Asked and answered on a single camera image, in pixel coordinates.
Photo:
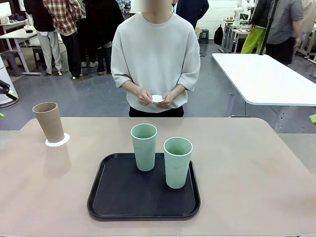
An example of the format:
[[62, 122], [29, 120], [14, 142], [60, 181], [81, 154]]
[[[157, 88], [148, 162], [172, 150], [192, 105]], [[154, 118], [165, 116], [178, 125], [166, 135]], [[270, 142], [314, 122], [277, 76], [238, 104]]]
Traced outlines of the person's right hand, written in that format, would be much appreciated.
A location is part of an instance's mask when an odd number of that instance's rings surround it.
[[152, 98], [151, 93], [145, 89], [140, 89], [138, 91], [138, 102], [142, 106], [147, 106], [153, 103], [153, 98]]

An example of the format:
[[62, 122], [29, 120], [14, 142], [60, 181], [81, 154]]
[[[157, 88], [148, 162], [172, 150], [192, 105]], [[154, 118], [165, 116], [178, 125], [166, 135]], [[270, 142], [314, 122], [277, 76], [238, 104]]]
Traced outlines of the person's left hand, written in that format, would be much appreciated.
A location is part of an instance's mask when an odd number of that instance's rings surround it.
[[177, 97], [176, 92], [171, 91], [171, 92], [167, 92], [165, 94], [163, 94], [162, 102], [158, 103], [158, 106], [162, 109], [170, 109], [171, 105], [173, 103], [173, 100]]

